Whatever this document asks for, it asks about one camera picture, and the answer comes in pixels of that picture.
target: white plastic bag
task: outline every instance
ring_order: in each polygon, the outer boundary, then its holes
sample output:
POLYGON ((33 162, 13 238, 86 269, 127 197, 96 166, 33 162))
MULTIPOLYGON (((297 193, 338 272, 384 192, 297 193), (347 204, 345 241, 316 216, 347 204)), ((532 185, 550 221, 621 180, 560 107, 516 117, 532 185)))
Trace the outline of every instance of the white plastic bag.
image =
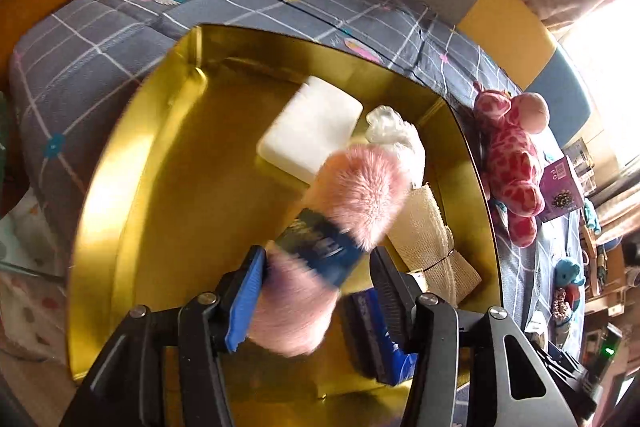
POLYGON ((371 111, 367 123, 365 137, 369 143, 382 145, 395 154, 409 172, 412 187, 422 187, 426 156, 415 126, 402 120, 388 105, 379 105, 371 111))

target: cardboard box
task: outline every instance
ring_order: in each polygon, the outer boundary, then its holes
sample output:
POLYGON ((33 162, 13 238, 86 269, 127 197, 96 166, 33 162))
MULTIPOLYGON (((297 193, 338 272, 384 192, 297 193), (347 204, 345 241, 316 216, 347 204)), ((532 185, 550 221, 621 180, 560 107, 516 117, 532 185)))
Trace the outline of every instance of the cardboard box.
POLYGON ((568 156, 545 167, 540 180, 545 209, 538 214, 544 223, 584 206, 582 184, 568 156))

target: bedspread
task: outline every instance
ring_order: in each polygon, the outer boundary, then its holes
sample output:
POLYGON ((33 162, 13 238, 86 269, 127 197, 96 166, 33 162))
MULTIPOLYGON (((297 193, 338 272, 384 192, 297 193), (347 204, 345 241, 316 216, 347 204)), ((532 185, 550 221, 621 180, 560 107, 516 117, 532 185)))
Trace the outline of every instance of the bedspread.
MULTIPOLYGON (((420 0, 74 0, 19 41, 10 69, 31 183, 69 248, 113 125, 144 76, 197 23, 320 42, 430 87, 452 107, 477 165, 482 142, 470 111, 474 81, 520 92, 477 44, 420 0)), ((561 156, 551 131, 536 139, 548 161, 561 156)), ((549 318, 554 260, 570 255, 581 263, 577 213, 539 223, 529 248, 509 241, 495 205, 491 215, 505 307, 521 327, 535 309, 549 318)), ((575 320, 567 349, 577 355, 582 312, 575 320)))

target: stuffed giraffe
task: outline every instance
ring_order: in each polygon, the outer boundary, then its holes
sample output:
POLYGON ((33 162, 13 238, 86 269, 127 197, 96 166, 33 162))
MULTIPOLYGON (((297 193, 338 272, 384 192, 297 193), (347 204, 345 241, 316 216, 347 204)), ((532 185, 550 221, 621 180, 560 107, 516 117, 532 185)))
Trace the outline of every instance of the stuffed giraffe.
POLYGON ((536 218, 545 208, 540 193, 541 154, 531 140, 549 123, 549 109, 538 93, 525 92, 511 98, 498 90, 479 91, 474 102, 474 117, 489 137, 484 172, 481 173, 484 197, 491 195, 507 207, 511 241, 528 247, 535 241, 536 218))

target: plaid pattern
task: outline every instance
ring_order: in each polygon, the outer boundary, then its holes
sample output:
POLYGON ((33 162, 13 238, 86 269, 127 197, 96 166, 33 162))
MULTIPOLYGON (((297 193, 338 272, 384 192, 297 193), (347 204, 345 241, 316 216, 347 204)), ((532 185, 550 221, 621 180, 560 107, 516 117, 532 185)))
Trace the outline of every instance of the plaid pattern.
MULTIPOLYGON (((478 165, 473 82, 519 92, 477 44, 419 0, 75 0, 19 41, 10 70, 28 172, 47 220, 68 245, 113 125, 143 77, 197 23, 321 42, 428 86, 452 107, 478 165)), ((550 131, 538 138, 549 159, 561 155, 550 131)), ((537 241, 522 249, 509 241, 495 206, 492 221, 505 306, 522 327, 535 309, 549 318, 552 258, 566 252, 581 259, 577 213, 540 226, 537 241)))

